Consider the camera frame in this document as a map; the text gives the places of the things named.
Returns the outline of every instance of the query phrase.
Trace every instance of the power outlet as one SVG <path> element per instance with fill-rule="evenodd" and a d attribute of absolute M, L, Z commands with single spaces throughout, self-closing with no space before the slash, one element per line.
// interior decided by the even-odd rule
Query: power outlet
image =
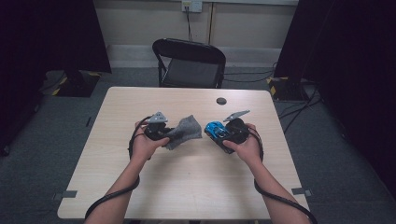
<path fill-rule="evenodd" d="M 202 12 L 202 1 L 181 1 L 181 11 Z"/>

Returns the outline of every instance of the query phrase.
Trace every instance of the black chair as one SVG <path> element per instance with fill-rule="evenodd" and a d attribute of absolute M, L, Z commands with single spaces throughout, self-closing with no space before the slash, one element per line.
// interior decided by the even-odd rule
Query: black chair
<path fill-rule="evenodd" d="M 219 49 L 171 38 L 155 41 L 152 49 L 158 59 L 160 87 L 221 88 L 226 58 Z M 171 59 L 167 67 L 163 58 Z"/>

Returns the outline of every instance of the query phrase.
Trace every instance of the light wood tabletop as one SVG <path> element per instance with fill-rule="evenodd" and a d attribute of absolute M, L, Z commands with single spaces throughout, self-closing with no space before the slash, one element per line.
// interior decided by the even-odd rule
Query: light wood tabletop
<path fill-rule="evenodd" d="M 227 100 L 225 105 L 217 99 Z M 166 127 L 193 115 L 202 127 L 200 139 L 168 150 L 160 147 L 140 173 L 126 218 L 136 219 L 269 219 L 253 175 L 236 153 L 217 146 L 205 133 L 208 122 L 223 121 L 234 112 L 250 110 L 241 119 L 253 123 L 262 138 L 263 163 L 291 192 L 301 187 L 276 110 L 267 91 L 113 87 L 106 94 L 67 190 L 60 218 L 84 218 L 103 197 L 128 163 L 134 124 L 161 111 Z M 294 195 L 308 208 L 303 194 Z"/>

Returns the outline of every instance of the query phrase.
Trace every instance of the hand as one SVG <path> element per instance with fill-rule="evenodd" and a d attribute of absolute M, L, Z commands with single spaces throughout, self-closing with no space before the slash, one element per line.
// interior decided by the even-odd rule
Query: hand
<path fill-rule="evenodd" d="M 249 123 L 246 123 L 246 125 L 253 134 L 258 136 L 256 132 L 256 126 Z M 247 165 L 250 165 L 253 162 L 262 163 L 262 159 L 260 159 L 259 143 L 257 142 L 256 138 L 252 136 L 252 134 L 247 137 L 245 142 L 239 145 L 228 140 L 224 140 L 223 145 L 233 149 L 239 158 L 241 158 L 241 160 Z"/>
<path fill-rule="evenodd" d="M 143 125 L 139 127 L 136 132 L 133 145 L 133 155 L 131 159 L 141 159 L 146 161 L 151 158 L 155 152 L 155 149 L 165 146 L 169 142 L 169 138 L 165 137 L 158 141 L 153 141 L 145 135 L 147 123 L 144 122 Z"/>

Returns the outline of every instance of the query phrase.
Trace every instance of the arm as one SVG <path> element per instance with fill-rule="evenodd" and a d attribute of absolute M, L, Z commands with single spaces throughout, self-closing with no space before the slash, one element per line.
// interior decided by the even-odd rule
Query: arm
<path fill-rule="evenodd" d="M 247 126 L 249 129 L 256 130 L 256 127 L 252 124 L 247 124 Z M 239 158 L 247 164 L 261 189 L 296 202 L 294 197 L 276 181 L 262 164 L 259 143 L 256 138 L 249 136 L 247 141 L 240 145 L 227 140 L 223 141 L 223 144 L 235 150 Z M 262 196 L 262 198 L 268 208 L 273 223 L 310 223 L 307 216 L 296 208 L 265 196 Z"/>
<path fill-rule="evenodd" d="M 144 133 L 144 128 L 139 128 L 137 131 L 133 145 L 133 156 L 106 195 L 132 186 L 146 161 L 154 154 L 155 149 L 166 145 L 169 141 L 169 138 L 152 141 L 141 133 Z M 128 192 L 99 204 L 88 216 L 85 223 L 122 223 L 131 194 L 132 192 Z"/>

